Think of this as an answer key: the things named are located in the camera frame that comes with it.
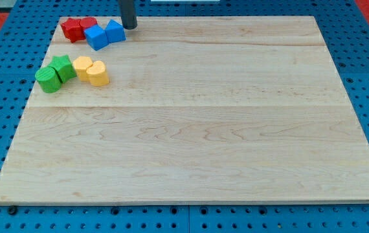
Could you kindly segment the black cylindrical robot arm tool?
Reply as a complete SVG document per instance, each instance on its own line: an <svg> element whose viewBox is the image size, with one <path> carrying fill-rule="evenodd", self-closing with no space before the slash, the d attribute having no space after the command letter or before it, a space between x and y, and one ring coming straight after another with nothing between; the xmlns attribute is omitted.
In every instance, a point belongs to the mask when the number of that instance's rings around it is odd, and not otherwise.
<svg viewBox="0 0 369 233"><path fill-rule="evenodd" d="M137 13L134 0L118 0L122 26L127 30L133 30L137 27Z"/></svg>

